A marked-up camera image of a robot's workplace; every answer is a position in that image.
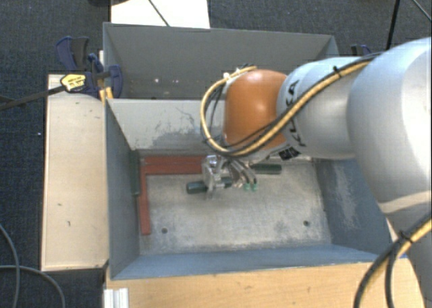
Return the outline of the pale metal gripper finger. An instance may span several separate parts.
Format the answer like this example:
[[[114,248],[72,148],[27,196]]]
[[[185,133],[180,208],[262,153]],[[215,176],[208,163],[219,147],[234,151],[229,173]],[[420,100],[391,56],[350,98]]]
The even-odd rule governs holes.
[[[202,160],[202,178],[206,185],[214,185],[217,178],[218,158],[216,155],[208,155]]]
[[[223,178],[220,174],[209,174],[206,178],[207,192],[206,199],[212,199],[214,193],[221,188],[225,187]]]

